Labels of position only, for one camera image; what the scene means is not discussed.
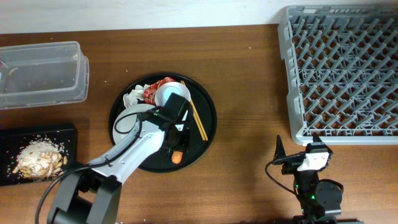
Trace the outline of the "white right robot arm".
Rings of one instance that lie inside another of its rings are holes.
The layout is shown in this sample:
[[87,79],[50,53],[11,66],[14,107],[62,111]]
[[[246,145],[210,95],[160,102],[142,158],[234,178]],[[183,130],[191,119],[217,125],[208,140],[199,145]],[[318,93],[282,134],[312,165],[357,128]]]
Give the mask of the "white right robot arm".
[[[302,215],[293,217],[294,223],[337,223],[341,214],[344,187],[330,179],[320,179],[318,173],[328,167],[333,151],[313,135],[303,152],[287,155],[280,136],[276,137],[275,154],[265,172],[279,187],[292,193],[300,203]],[[293,175],[293,189],[290,190],[275,180],[268,172],[270,165],[281,166],[282,175]]]

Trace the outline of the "light blue cup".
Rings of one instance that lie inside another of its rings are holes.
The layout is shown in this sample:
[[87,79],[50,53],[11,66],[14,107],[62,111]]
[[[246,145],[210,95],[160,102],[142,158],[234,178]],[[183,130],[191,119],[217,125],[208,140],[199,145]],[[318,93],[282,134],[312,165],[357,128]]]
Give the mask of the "light blue cup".
[[175,93],[176,95],[180,95],[180,90],[175,86],[167,87],[163,92],[163,99],[167,101],[171,94]]

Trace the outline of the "orange carrot piece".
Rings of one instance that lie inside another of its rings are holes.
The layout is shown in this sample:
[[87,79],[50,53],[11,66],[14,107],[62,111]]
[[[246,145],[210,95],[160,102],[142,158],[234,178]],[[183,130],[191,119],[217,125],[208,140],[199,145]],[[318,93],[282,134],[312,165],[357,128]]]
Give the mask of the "orange carrot piece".
[[183,152],[174,151],[174,152],[172,153],[172,163],[173,163],[173,164],[179,164],[179,163],[181,163],[182,157],[183,157]]

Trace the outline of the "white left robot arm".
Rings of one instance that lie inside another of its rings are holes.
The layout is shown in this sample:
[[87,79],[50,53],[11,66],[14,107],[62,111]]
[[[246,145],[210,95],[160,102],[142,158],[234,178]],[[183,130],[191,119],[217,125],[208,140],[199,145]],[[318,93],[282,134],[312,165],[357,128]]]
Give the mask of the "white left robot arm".
[[162,148],[173,149],[184,139],[177,129],[182,116],[156,107],[137,113],[137,122],[108,152],[89,164],[73,162],[46,190],[58,190],[47,223],[116,223],[121,188],[129,176]]

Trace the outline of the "white tissue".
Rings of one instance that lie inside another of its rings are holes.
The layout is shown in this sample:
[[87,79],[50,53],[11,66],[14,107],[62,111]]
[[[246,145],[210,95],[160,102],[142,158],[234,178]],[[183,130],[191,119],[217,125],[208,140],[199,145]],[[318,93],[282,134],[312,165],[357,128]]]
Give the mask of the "white tissue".
[[123,104],[125,108],[129,108],[133,105],[138,104],[138,102],[143,101],[144,92],[150,87],[150,85],[136,85],[130,93],[123,95]]

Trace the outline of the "red strawberry snack wrapper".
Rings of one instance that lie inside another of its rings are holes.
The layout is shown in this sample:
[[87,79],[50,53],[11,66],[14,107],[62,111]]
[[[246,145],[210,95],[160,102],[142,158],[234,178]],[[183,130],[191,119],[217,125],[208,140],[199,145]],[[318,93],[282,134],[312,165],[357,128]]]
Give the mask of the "red strawberry snack wrapper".
[[171,77],[166,77],[162,80],[158,80],[156,83],[150,85],[147,87],[142,95],[143,100],[145,103],[150,104],[150,105],[155,105],[155,94],[157,90],[164,84],[169,83],[169,82],[174,82],[175,80]]

